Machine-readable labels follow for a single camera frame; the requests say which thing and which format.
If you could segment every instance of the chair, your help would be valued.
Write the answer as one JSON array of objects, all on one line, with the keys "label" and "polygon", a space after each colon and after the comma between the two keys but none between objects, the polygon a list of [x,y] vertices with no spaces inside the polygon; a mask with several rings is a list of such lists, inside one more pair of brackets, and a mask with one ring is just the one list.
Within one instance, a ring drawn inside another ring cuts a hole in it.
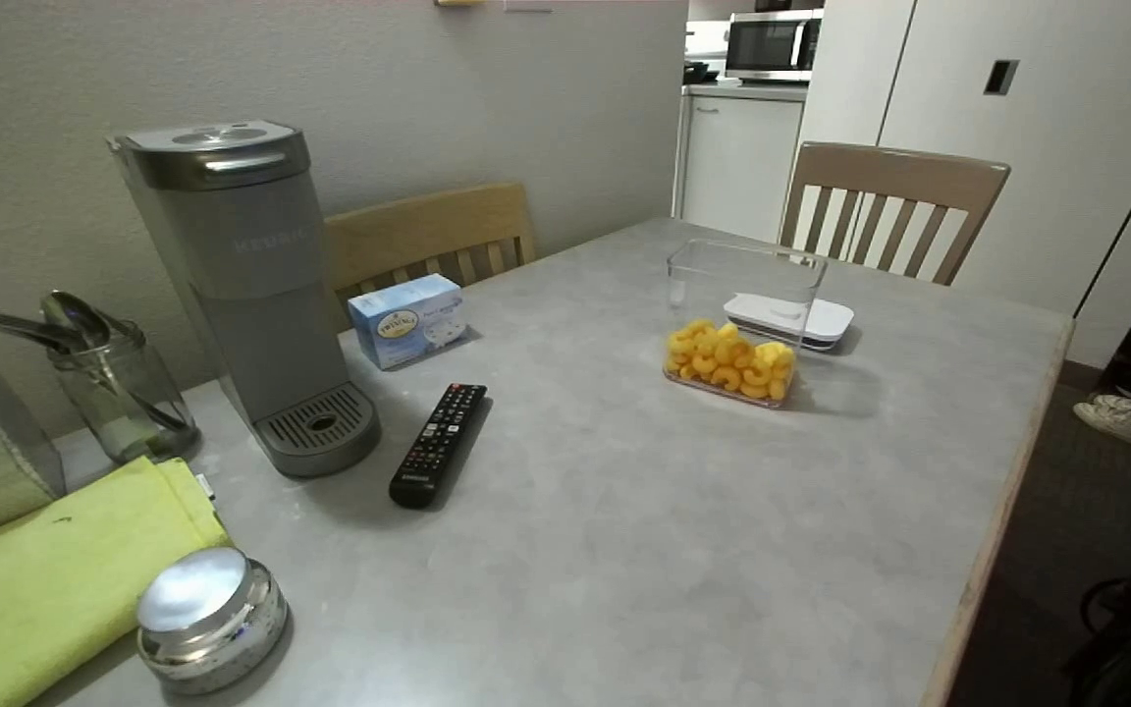
[{"label": "chair", "polygon": [[519,179],[425,194],[327,220],[339,301],[428,269],[466,285],[532,259],[532,225]]},{"label": "chair", "polygon": [[803,142],[776,245],[945,285],[1004,176],[999,159]]}]

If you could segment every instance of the coffee maker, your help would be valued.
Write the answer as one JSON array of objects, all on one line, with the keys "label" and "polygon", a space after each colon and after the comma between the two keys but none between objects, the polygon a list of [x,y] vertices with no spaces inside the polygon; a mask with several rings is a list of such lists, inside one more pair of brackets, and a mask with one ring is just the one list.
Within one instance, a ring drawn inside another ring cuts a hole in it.
[{"label": "coffee maker", "polygon": [[311,154],[277,123],[114,132],[150,238],[225,390],[282,474],[330,474],[378,442],[332,338]]}]

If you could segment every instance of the floor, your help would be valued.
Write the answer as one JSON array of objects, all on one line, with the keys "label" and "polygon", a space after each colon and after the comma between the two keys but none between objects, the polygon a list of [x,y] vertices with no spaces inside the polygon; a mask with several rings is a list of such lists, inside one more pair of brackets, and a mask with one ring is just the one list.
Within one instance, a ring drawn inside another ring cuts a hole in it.
[{"label": "floor", "polygon": [[1084,649],[1078,595],[1131,573],[1131,442],[1091,433],[1072,402],[1094,374],[1067,364],[1031,448],[954,707],[1063,707],[1063,658]]}]

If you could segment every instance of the remote control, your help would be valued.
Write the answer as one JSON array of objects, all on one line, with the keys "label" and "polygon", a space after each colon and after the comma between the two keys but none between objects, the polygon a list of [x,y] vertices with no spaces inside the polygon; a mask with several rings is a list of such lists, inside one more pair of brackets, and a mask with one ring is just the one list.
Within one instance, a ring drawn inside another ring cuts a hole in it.
[{"label": "remote control", "polygon": [[387,493],[402,505],[434,505],[450,470],[458,466],[455,450],[479,425],[487,386],[446,386],[432,416],[420,425],[408,457],[402,461]]}]

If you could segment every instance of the yellow cloth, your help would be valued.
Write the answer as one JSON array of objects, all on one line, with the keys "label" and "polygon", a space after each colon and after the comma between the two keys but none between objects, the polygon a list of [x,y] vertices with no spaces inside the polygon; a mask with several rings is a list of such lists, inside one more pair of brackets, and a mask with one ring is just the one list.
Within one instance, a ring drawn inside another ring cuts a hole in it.
[{"label": "yellow cloth", "polygon": [[226,535],[179,461],[132,461],[0,527],[0,702],[44,695],[124,635],[141,589],[208,546]]}]

